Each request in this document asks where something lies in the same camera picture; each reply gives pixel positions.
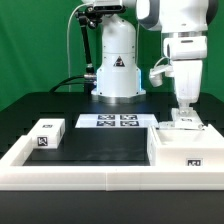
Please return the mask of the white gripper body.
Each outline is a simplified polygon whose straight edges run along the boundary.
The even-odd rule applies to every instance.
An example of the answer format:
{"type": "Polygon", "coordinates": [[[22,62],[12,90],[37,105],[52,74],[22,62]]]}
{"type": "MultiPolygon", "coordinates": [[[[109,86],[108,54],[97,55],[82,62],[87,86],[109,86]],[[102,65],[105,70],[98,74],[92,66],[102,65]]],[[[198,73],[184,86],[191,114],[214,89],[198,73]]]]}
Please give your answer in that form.
{"type": "Polygon", "coordinates": [[[163,53],[170,60],[179,104],[196,103],[199,97],[207,37],[165,38],[163,53]]]}

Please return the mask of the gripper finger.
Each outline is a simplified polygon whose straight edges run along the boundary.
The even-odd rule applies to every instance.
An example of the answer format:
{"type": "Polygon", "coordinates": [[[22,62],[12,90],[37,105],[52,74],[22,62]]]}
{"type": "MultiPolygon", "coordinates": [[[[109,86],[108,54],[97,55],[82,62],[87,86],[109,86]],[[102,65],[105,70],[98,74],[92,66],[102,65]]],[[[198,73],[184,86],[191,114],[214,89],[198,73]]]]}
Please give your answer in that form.
{"type": "Polygon", "coordinates": [[[185,108],[185,112],[187,114],[190,114],[190,113],[192,113],[192,111],[193,111],[193,107],[190,105],[190,103],[187,103],[186,108],[185,108]]]}
{"type": "Polygon", "coordinates": [[[185,114],[185,106],[184,106],[184,104],[183,103],[179,103],[179,113],[181,114],[181,115],[183,115],[183,114],[185,114]]]}

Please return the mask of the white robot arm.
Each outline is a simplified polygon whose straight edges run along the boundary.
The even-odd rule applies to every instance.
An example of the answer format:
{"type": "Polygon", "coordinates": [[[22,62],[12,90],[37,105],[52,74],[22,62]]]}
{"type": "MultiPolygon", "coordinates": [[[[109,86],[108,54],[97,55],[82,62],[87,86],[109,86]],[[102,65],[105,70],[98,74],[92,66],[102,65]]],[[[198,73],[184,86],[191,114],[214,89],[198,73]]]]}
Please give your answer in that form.
{"type": "Polygon", "coordinates": [[[129,103],[146,95],[141,64],[160,54],[168,63],[150,69],[154,87],[171,77],[186,114],[200,93],[207,30],[218,0],[82,0],[90,25],[101,26],[102,60],[96,71],[95,100],[129,103]]]}

